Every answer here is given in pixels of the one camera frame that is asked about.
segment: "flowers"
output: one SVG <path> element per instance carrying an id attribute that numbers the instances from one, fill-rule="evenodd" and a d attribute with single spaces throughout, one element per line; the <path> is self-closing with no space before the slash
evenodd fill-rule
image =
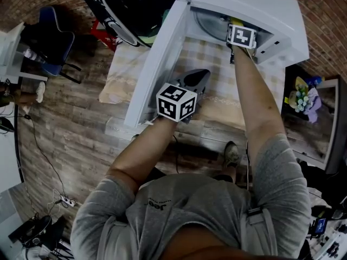
<path id="1" fill-rule="evenodd" d="M 297 106 L 295 108 L 295 111 L 297 113 L 303 112 L 306 108 L 311 107 L 311 104 L 309 103 L 309 97 L 307 96 L 308 89 L 305 86 L 299 85 L 297 86 L 297 92 L 296 92 L 296 103 Z"/>

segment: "chair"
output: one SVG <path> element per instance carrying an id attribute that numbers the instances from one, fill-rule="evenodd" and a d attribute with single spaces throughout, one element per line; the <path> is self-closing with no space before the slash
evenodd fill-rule
<path id="1" fill-rule="evenodd" d="M 43 63 L 41 65 L 42 68 L 54 76 L 61 75 L 65 77 L 66 79 L 69 79 L 75 83 L 80 84 L 81 81 L 78 81 L 75 78 L 72 78 L 61 71 L 64 64 L 67 64 L 70 67 L 73 67 L 77 69 L 78 71 L 81 71 L 81 69 L 78 68 L 77 66 L 73 64 L 65 63 L 65 60 L 67 56 L 69 55 L 72 44 L 75 40 L 75 34 L 71 31 L 60 30 L 57 15 L 56 15 L 55 9 L 52 6 L 46 6 L 40 9 L 40 17 L 38 19 L 38 22 L 41 24 L 47 25 L 47 27 L 51 27 L 51 30 L 58 30 L 60 33 L 62 33 L 60 34 L 61 37 L 59 38 L 60 43 L 57 43 L 56 45 L 62 48 L 60 50 L 60 56 L 61 56 L 61 60 L 63 64 Z"/>
<path id="2" fill-rule="evenodd" d="M 26 26 L 21 33 L 21 39 L 45 60 L 45 63 L 41 64 L 42 69 L 51 75 L 61 75 L 75 83 L 81 83 L 61 71 L 65 64 L 78 71 L 81 69 L 65 62 L 75 35 L 71 31 L 60 29 L 56 11 L 52 6 L 40 9 L 38 23 Z"/>

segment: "gray t-shirt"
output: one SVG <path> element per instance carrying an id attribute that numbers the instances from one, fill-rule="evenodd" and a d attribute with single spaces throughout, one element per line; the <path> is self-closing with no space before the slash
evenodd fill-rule
<path id="1" fill-rule="evenodd" d="M 75 258 L 115 259 L 122 251 L 122 259 L 158 259 L 177 230 L 191 223 L 241 248 L 242 216 L 256 207 L 271 215 L 277 254 L 297 257 L 311 208 L 306 180 L 286 136 L 269 140 L 255 165 L 253 195 L 198 174 L 167 175 L 136 196 L 121 180 L 105 178 L 76 215 L 71 234 Z"/>

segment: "brick wall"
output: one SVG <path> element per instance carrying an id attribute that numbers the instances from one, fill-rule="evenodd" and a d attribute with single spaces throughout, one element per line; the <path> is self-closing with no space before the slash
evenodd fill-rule
<path id="1" fill-rule="evenodd" d="M 88 34 L 95 20 L 84 0 L 2 0 L 0 30 L 8 31 L 21 21 L 35 24 L 41 7 L 59 5 L 77 34 Z"/>
<path id="2" fill-rule="evenodd" d="M 347 80 L 347 0 L 298 0 L 303 13 L 310 59 L 302 66 L 311 74 Z"/>

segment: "white sneaker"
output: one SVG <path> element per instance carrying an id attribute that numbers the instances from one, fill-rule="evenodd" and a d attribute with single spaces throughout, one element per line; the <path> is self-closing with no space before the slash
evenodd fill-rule
<path id="1" fill-rule="evenodd" d="M 36 101 L 38 103 L 41 103 L 42 100 L 43 100 L 43 94 L 44 94 L 44 91 L 46 90 L 46 85 L 44 84 L 44 82 L 40 82 L 37 90 L 36 90 L 36 94 L 37 94 L 37 98 L 36 98 Z"/>

